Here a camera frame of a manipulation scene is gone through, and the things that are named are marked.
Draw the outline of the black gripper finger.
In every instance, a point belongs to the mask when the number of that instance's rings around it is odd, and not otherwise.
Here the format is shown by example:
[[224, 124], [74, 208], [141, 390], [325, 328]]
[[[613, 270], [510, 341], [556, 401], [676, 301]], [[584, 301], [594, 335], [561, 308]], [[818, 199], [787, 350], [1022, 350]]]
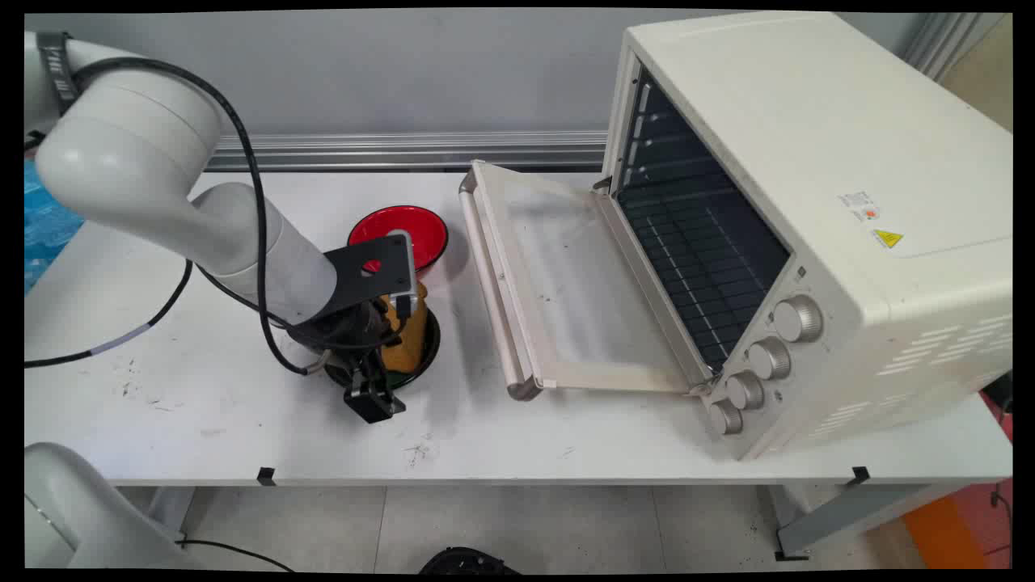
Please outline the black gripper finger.
[[359, 360], [353, 365], [344, 401], [367, 424], [383, 420], [383, 365], [379, 360]]
[[381, 355], [367, 357], [367, 400], [369, 400], [368, 421], [384, 421], [392, 419], [400, 411], [400, 400], [393, 390], [391, 372], [386, 369]]

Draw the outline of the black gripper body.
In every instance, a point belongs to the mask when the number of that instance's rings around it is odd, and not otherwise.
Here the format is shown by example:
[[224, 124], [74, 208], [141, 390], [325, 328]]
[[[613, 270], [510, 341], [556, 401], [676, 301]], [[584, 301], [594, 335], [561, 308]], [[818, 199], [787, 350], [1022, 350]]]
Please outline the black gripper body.
[[385, 381], [387, 369], [380, 350], [400, 338], [387, 312], [387, 303], [375, 298], [320, 318], [289, 324], [289, 337], [318, 357], [317, 361], [304, 365], [302, 372], [310, 375], [330, 363], [350, 375], [358, 372], [365, 380]]

